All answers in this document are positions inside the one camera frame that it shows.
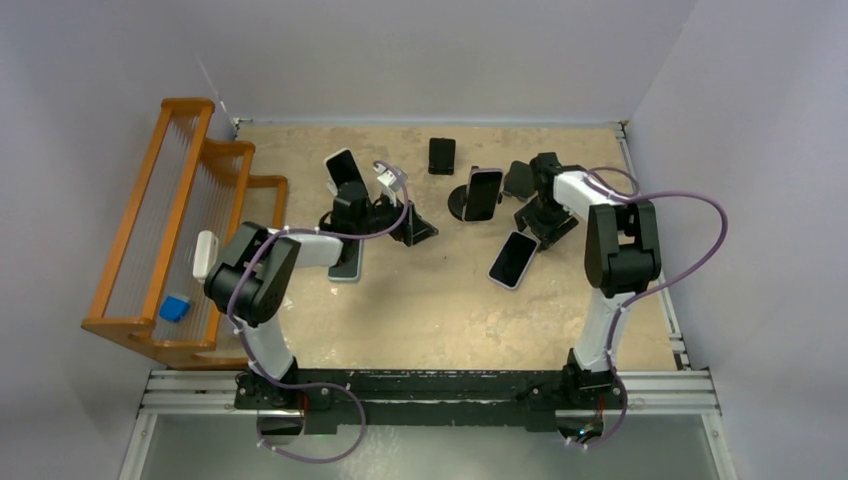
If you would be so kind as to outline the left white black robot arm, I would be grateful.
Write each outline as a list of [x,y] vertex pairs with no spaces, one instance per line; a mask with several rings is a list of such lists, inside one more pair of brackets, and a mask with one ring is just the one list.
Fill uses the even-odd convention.
[[407,198],[371,201],[363,184],[347,182],[315,229],[242,223],[203,277],[203,293],[231,321],[249,370],[262,379],[260,397],[284,409],[303,386],[276,318],[294,270],[349,264],[367,239],[388,235],[411,247],[437,233]]

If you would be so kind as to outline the light blue case phone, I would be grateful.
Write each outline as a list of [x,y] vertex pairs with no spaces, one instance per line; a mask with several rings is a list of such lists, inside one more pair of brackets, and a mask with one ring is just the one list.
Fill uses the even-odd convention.
[[339,261],[328,268],[328,280],[334,283],[356,283],[361,278],[363,240],[346,240]]

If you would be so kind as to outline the lavender case phone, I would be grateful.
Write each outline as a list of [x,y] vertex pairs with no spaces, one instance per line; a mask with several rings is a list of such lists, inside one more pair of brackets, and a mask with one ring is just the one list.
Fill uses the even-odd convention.
[[534,237],[512,231],[489,268],[487,277],[507,290],[517,289],[538,247],[539,241]]

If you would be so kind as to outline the black phone clear case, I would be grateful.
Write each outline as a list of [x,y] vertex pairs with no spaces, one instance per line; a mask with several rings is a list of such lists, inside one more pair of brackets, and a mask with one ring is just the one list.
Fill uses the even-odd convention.
[[500,168],[473,167],[465,190],[461,219],[465,222],[492,220],[500,202],[504,172]]

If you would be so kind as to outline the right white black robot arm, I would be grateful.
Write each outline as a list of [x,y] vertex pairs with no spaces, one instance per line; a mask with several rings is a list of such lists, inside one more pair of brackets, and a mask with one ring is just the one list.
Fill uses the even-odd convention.
[[563,368],[561,392],[576,407],[621,387],[614,376],[622,329],[636,296],[661,271],[656,210],[649,200],[627,200],[580,165],[562,165],[553,152],[529,167],[535,196],[514,216],[542,249],[579,222],[586,227],[584,271],[592,288],[588,316]]

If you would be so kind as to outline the white edged black phone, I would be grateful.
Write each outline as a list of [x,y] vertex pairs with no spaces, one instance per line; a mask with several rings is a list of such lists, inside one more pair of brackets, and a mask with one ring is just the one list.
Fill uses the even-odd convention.
[[324,166],[329,173],[327,188],[333,196],[337,196],[340,188],[347,183],[356,183],[367,189],[350,149],[343,148],[329,155],[324,159]]

